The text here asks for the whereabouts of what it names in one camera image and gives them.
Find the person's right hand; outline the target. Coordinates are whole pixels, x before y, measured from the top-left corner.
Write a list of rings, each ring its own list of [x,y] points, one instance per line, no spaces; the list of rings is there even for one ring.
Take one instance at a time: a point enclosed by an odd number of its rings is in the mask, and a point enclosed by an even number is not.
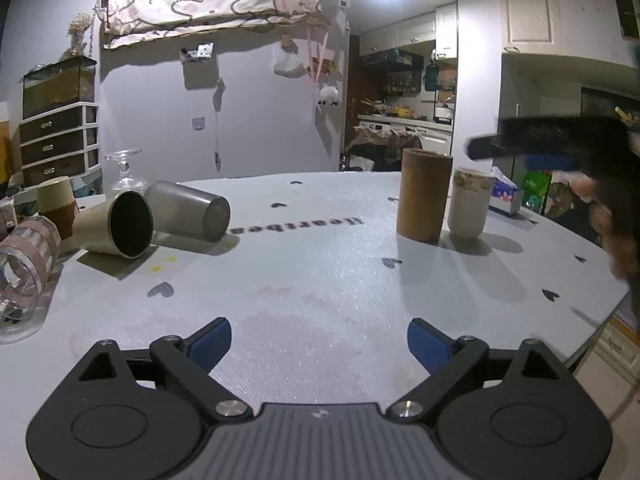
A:
[[[608,188],[583,174],[570,180],[570,187],[592,205],[590,223],[611,257],[612,274],[619,280],[630,282],[639,274],[638,245],[634,237],[620,226],[620,217],[612,208]]]

